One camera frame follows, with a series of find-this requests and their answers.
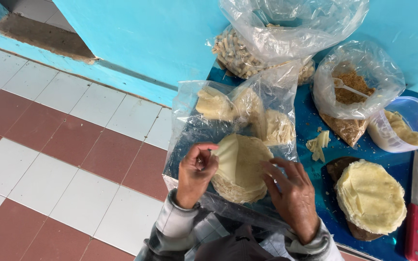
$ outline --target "person's left hand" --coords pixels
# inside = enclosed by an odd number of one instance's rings
[[[210,155],[219,145],[211,142],[195,143],[180,162],[176,204],[192,209],[206,192],[209,181],[219,168],[219,157]]]

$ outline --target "tiled floor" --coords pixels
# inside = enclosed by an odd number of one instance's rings
[[[167,194],[171,116],[0,51],[0,260],[133,260]]]

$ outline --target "clear plastic bag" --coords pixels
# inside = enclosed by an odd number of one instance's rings
[[[346,39],[362,24],[369,1],[219,0],[219,7],[249,53],[273,66]]]
[[[217,60],[231,73],[242,79],[248,79],[258,72],[280,66],[287,62],[268,65],[256,59],[246,46],[238,39],[235,30],[229,25],[221,34],[216,36],[212,53],[217,55]],[[299,70],[298,86],[310,83],[315,71],[315,62],[312,55],[301,59],[302,68]]]
[[[354,73],[372,90],[361,93],[346,86],[340,75]],[[336,92],[346,89],[348,97],[363,102],[349,104],[337,100]],[[366,131],[369,117],[386,107],[405,90],[402,71],[376,44],[349,41],[332,49],[320,62],[314,76],[313,99],[322,119],[350,146]]]
[[[164,180],[166,180],[167,187],[171,189],[177,185],[179,163],[194,143],[218,143],[225,136],[234,132],[246,136],[262,136],[268,133],[268,126],[266,129],[255,127],[255,122],[261,122],[263,119],[258,113],[259,106],[263,112],[266,112],[265,114],[269,114],[268,110],[275,110],[282,115],[286,115],[293,128],[291,140],[280,145],[268,146],[269,150],[275,157],[298,161],[293,103],[300,67],[299,61],[293,61],[262,71],[235,89],[232,86],[213,81],[179,82],[178,94],[172,103],[172,136],[163,174],[165,175]],[[232,108],[236,110],[236,116],[233,118],[224,116],[225,120],[207,119],[198,112],[196,110],[196,105],[200,98],[198,93],[206,86],[216,89],[223,96],[227,96],[232,104]],[[208,115],[217,117],[225,114],[213,113]],[[209,185],[207,193],[209,197],[212,197],[211,194],[216,194],[212,185]],[[265,197],[253,204],[246,203],[245,206],[263,214],[277,216],[269,197]],[[218,211],[218,213],[223,213],[227,204],[215,204],[206,207],[213,211]]]
[[[336,101],[334,77],[354,70],[375,92],[364,103]],[[405,90],[403,72],[386,52],[370,41],[349,41],[333,48],[320,62],[314,77],[317,109],[338,119],[367,119]]]

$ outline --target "ziplock bag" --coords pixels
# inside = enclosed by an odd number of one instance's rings
[[[361,93],[338,79],[353,73],[373,91]],[[337,101],[339,89],[350,91],[347,93],[349,97],[363,98],[363,102],[343,104]],[[404,90],[402,71],[382,48],[370,41],[353,40],[333,48],[320,62],[314,76],[313,99],[323,120],[350,146],[354,146],[365,132],[368,118]]]
[[[198,92],[205,86],[209,86],[223,93],[223,95],[227,95],[230,99],[236,99],[241,93],[240,90],[246,90],[248,88],[262,101],[262,108],[264,110],[276,110],[279,113],[287,115],[294,128],[295,116],[293,102],[296,95],[299,67],[299,61],[294,61],[260,72],[235,89],[233,86],[227,86],[213,81],[179,82],[178,94],[172,102],[172,137],[163,173],[167,188],[170,190],[177,187],[178,165],[194,143],[218,143],[225,136],[234,132],[246,136],[255,135],[252,124],[247,123],[243,119],[235,118],[230,120],[226,118],[228,120],[210,120],[205,118],[195,108],[199,99]],[[246,108],[256,107],[256,104],[254,106],[249,104],[250,100],[255,99],[247,99],[247,103],[244,103]],[[296,135],[293,135],[293,140],[290,142],[269,146],[269,149],[275,157],[283,157],[287,160],[294,161],[298,160]],[[243,206],[271,217],[280,218],[269,196],[256,203],[245,203],[241,206],[218,196],[211,184],[205,196],[202,198],[202,206],[216,211],[224,217],[243,222],[248,221],[244,219],[247,217],[238,215],[238,213],[247,211]]]

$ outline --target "stack of crepes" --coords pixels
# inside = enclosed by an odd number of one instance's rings
[[[264,198],[267,187],[259,161],[274,155],[260,139],[233,133],[225,136],[211,153],[219,157],[219,169],[211,181],[222,197],[235,203]]]
[[[387,235],[406,217],[403,187],[379,164],[349,164],[335,188],[346,219],[358,228]]]

